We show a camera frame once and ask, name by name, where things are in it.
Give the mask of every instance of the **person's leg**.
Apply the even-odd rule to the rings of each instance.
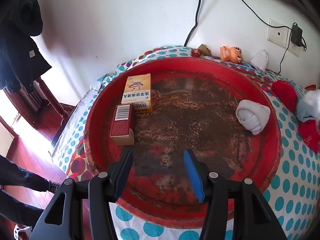
[[[50,188],[50,182],[45,178],[20,168],[1,155],[0,185],[23,186],[36,191],[47,191]]]
[[[34,227],[43,209],[24,204],[0,190],[0,215],[24,226]]]

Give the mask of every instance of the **power adapter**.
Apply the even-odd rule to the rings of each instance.
[[[306,48],[306,46],[302,43],[302,29],[298,27],[297,23],[292,25],[291,29],[291,42],[298,47]]]

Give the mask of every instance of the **metal screw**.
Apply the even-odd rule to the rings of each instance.
[[[209,177],[212,179],[216,179],[218,176],[219,176],[218,173],[216,173],[214,171],[209,173]]]
[[[250,178],[245,178],[245,179],[244,179],[244,183],[250,185],[250,184],[252,184],[252,179],[250,179]]]
[[[103,179],[103,178],[105,178],[106,176],[108,176],[108,173],[105,172],[105,171],[103,171],[103,172],[100,172],[98,176],[99,176],[99,178],[102,178],[102,179]]]
[[[70,184],[72,184],[72,182],[73,182],[73,179],[66,179],[66,180],[64,181],[64,184],[70,185]]]

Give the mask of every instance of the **polka dot tablecloth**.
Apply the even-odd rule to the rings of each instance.
[[[151,60],[167,57],[191,57],[191,48],[183,46],[163,46],[146,51],[135,60],[118,65],[115,73],[106,75],[98,79],[101,82],[100,89],[92,96],[86,111],[80,115],[72,116],[77,118],[73,126],[72,137],[68,139],[64,153],[56,161],[58,166],[68,174],[70,178],[79,180],[89,179],[92,174],[87,168],[87,160],[83,147],[83,130],[86,117],[97,98],[98,94],[118,75]],[[270,207],[275,213],[282,226],[288,240],[297,240],[304,235],[310,227],[312,220],[318,212],[319,207],[319,186],[320,186],[320,159],[303,142],[298,133],[298,122],[276,96],[272,90],[272,82],[286,80],[274,72],[266,71],[264,74],[257,72],[249,63],[234,64],[222,62],[219,57],[204,57],[208,60],[216,61],[225,66],[229,66],[246,75],[268,96],[276,115],[282,135],[282,152],[278,170],[272,179],[270,186],[263,193]],[[197,240],[201,229],[183,230],[164,228],[143,221],[116,204],[111,205],[111,212],[119,239],[139,240],[139,239],[178,239]],[[232,239],[233,220],[228,221],[225,239]]]

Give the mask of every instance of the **blue gripper pad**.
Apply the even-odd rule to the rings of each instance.
[[[199,171],[197,169],[199,168],[198,160],[196,159],[195,155],[192,152],[190,154],[188,150],[185,150],[183,153],[183,161],[189,176],[189,180],[193,188],[193,192],[195,196],[198,198],[198,200],[200,202],[203,202],[204,200],[203,184],[204,183],[203,183],[203,178],[201,178],[201,175],[199,174]]]

